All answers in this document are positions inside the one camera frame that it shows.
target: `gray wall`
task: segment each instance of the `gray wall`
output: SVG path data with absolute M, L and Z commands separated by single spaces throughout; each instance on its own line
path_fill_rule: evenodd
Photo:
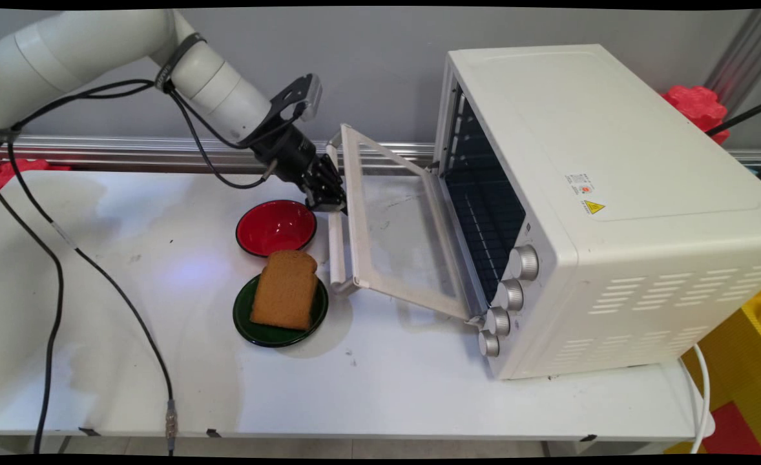
M 0 10 L 0 38 L 52 12 Z M 195 8 L 183 15 L 267 97 L 313 72 L 324 83 L 313 139 L 349 123 L 381 141 L 434 141 L 448 50 L 599 43 L 659 92 L 702 85 L 747 11 L 668 12 L 466 6 Z M 97 79 L 152 79 L 150 59 Z M 186 136 L 156 91 L 76 102 L 33 121 L 51 135 Z
M 741 114 L 741 112 L 758 104 L 761 104 L 761 77 L 745 101 L 738 108 L 729 110 L 729 115 L 725 118 Z M 761 114 L 742 121 L 740 124 L 731 127 L 730 130 L 731 135 L 724 142 L 723 147 L 729 149 L 761 149 Z

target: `white toaster oven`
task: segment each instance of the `white toaster oven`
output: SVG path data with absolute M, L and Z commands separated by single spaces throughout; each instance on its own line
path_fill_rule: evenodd
M 498 378 L 675 359 L 761 290 L 761 181 L 599 45 L 449 52 L 430 170 L 346 125 L 341 144 L 334 291 L 475 324 Z M 416 272 L 376 250 L 366 189 L 400 181 L 373 187 L 367 150 L 418 174 L 419 209 L 384 222 L 428 242 Z

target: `robotic arm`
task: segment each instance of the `robotic arm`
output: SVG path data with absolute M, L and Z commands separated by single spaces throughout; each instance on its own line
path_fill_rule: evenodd
M 300 77 L 269 101 L 172 9 L 63 12 L 1 39 L 0 141 L 14 140 L 15 123 L 45 103 L 145 56 L 162 68 L 157 88 L 170 79 L 222 132 L 251 145 L 259 162 L 276 161 L 274 173 L 297 185 L 310 209 L 344 209 L 333 162 L 280 115 L 294 106 L 300 119 L 315 117 L 318 78 Z

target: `label sticker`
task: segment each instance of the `label sticker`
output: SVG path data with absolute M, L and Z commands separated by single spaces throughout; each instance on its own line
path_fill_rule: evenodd
M 585 200 L 584 203 L 585 207 L 587 207 L 587 211 L 590 212 L 591 215 L 595 215 L 600 209 L 605 208 L 601 203 L 590 202 L 590 200 Z
M 587 173 L 576 173 L 564 176 L 567 183 L 570 183 L 570 188 L 573 189 L 573 194 L 576 195 L 588 195 L 596 192 L 593 182 L 590 180 L 590 176 Z

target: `toast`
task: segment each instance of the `toast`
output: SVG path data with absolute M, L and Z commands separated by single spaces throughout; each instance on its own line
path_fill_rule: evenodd
M 308 330 L 318 287 L 318 262 L 303 251 L 275 251 L 268 257 L 254 294 L 251 323 Z

